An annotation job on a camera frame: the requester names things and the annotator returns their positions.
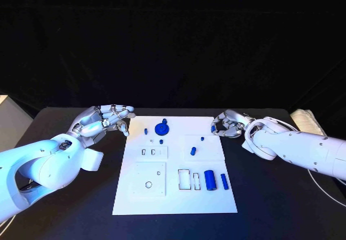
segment robotic hand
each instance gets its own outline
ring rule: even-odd
[[[218,131],[222,120],[227,130]],[[245,136],[242,147],[263,159],[280,156],[289,163],[346,180],[346,141],[299,131],[286,122],[266,117],[255,119],[228,109],[211,124],[215,135],[238,138]]]
[[[81,168],[98,170],[104,154],[88,147],[107,131],[120,130],[129,136],[123,119],[136,117],[133,111],[131,106],[93,106],[75,118],[67,134],[0,153],[0,223],[64,188]],[[33,181],[20,189],[15,179],[18,171]]]

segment black backdrop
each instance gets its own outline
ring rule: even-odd
[[[0,93],[33,116],[104,104],[312,109],[345,138],[343,13],[284,3],[2,3]]]

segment white board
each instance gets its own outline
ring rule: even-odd
[[[167,119],[169,133],[165,136],[159,136],[155,128],[162,123],[163,118]],[[221,139],[211,132],[212,121],[214,117],[179,116],[137,116],[130,120],[130,136],[126,141],[113,215],[238,212]],[[196,145],[193,146],[196,147],[195,156],[189,156],[192,144]],[[162,157],[143,157],[143,147],[146,147],[146,153],[147,150],[152,152],[152,148],[166,147],[160,148]],[[155,177],[157,172],[157,169],[149,166],[150,164],[147,165],[149,167],[143,168],[150,168],[149,172],[152,173],[143,178],[137,177],[140,171],[137,165],[139,163],[146,164],[146,162],[165,163],[166,186],[165,194],[162,195],[159,190],[153,190],[156,192],[153,194],[149,193],[143,186],[144,181],[152,176]],[[189,170],[191,190],[179,189],[179,169]],[[206,189],[206,170],[214,170],[218,188],[215,191],[208,191]],[[193,173],[199,174],[201,190],[195,190]],[[225,174],[227,177],[228,190],[224,189],[221,174]],[[134,194],[139,186],[143,192]]]

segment black table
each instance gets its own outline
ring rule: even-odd
[[[23,146],[65,133],[84,108],[46,108],[18,143]],[[136,109],[142,116],[217,116],[224,109]],[[294,125],[283,109],[240,109]],[[346,239],[346,208],[317,188],[309,172],[278,157],[264,160],[245,149],[244,137],[222,137],[238,213],[113,216],[126,137],[110,132],[91,146],[104,152],[97,172],[81,170],[74,182],[25,210],[5,239]],[[346,203],[329,176],[313,173]]]

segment robotic arm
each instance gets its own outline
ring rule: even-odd
[[[75,118],[67,133],[0,153],[0,223],[20,213],[48,194],[77,178],[80,169],[97,171],[104,157],[91,150],[107,131],[129,136],[123,118],[134,118],[134,108],[123,105],[93,106]],[[19,189],[16,172],[38,186]]]
[[[218,131],[222,120],[227,130]],[[300,167],[346,180],[346,141],[299,131],[286,122],[266,117],[255,119],[228,109],[212,121],[215,135],[237,138],[244,131],[242,147],[263,159],[280,156]]]

